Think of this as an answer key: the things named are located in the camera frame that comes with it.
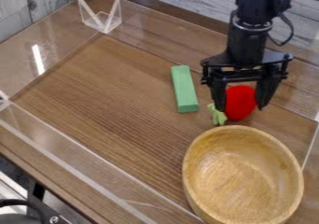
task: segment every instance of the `wooden table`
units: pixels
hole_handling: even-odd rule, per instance
[[[110,7],[112,1],[86,0],[96,10]],[[70,41],[65,32],[69,28],[58,16],[65,12],[71,14],[76,9],[76,5],[70,4],[49,17],[49,22],[61,28],[54,33],[63,31],[63,35],[58,36],[61,45]],[[126,7],[126,12],[136,11]],[[138,18],[140,28],[137,21],[129,19],[110,36],[94,35],[10,100],[76,140],[86,148],[86,153],[92,152],[108,160],[190,211],[181,188],[181,160],[192,140],[213,128],[205,110],[205,105],[212,101],[208,89],[198,85],[197,61],[222,51],[225,36],[153,12],[142,11]],[[43,27],[45,21],[34,26]],[[34,35],[35,29],[30,28],[3,43],[0,46],[1,57],[6,56],[1,48],[13,49],[22,36]],[[178,114],[176,111],[170,61],[186,63],[194,70],[192,76],[200,104],[197,113]],[[245,120],[230,122],[273,135],[288,146],[300,164],[316,130],[312,120],[319,106],[316,74],[317,67],[294,60],[290,78],[280,86],[268,107],[262,112],[254,111]],[[102,167],[98,168],[102,160],[94,160],[90,154],[85,156],[82,150],[69,148],[69,152],[65,152],[70,141],[55,139],[51,131],[37,129],[37,125],[39,122],[33,124],[25,119],[19,128],[46,150],[63,157],[65,162],[81,166],[98,185],[106,185],[109,173]],[[140,219],[122,210],[114,200],[101,195],[98,186],[89,185],[84,172],[78,174],[66,169],[1,126],[0,132],[1,154],[93,222],[140,223]],[[319,147],[313,147],[304,171],[304,200],[289,220],[292,224],[317,221]],[[122,191],[129,189],[122,183],[113,187],[117,185]]]

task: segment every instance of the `wooden tabletop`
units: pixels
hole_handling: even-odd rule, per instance
[[[86,1],[90,6],[102,9],[113,0]],[[194,29],[189,25],[188,37],[182,29],[174,29],[176,32],[165,37],[164,34],[169,33],[169,29],[181,27],[178,21],[172,22],[173,18],[164,21],[160,15],[154,17],[153,14],[142,16],[144,19],[146,17],[149,19],[148,28],[152,23],[158,22],[156,27],[161,29],[158,35],[144,34],[140,40],[134,40],[137,47],[113,38],[118,38],[118,31],[113,37],[96,35],[13,97],[11,101],[154,191],[190,210],[181,188],[181,160],[192,140],[200,133],[213,128],[205,110],[212,100],[206,87],[198,85],[198,73],[193,72],[200,111],[192,114],[177,113],[169,71],[173,65],[169,60],[176,56],[172,58],[172,52],[164,48],[170,44],[176,50],[184,50],[182,54],[189,53],[192,60],[188,64],[196,70],[200,58],[222,50],[225,36],[198,27]],[[134,24],[129,22],[120,32],[137,37],[138,33],[126,33],[132,31]],[[206,34],[214,39],[200,39]],[[272,104],[262,112],[254,111],[245,120],[230,122],[254,127],[273,135],[286,145],[300,164],[306,157],[316,129],[316,122],[310,120],[319,106],[316,74],[317,68],[313,65],[294,60],[290,78],[280,86]],[[2,128],[0,131],[6,141],[0,144],[2,155],[17,163],[92,221],[140,223],[129,212],[124,212],[117,204],[101,196],[98,189],[88,186],[81,178],[25,145],[21,139],[9,135],[7,131]],[[55,141],[51,145],[51,141],[51,138],[42,140],[47,147],[54,148],[51,152],[57,152],[55,149],[58,146],[62,148],[63,144]],[[308,224],[316,221],[319,163],[313,158],[317,153],[316,149],[314,151],[310,153],[305,168],[304,200],[289,223]],[[85,157],[73,157],[71,152],[63,156],[69,161],[71,159],[82,159],[84,163],[88,161]],[[106,182],[106,170],[90,170],[90,175],[101,185]]]

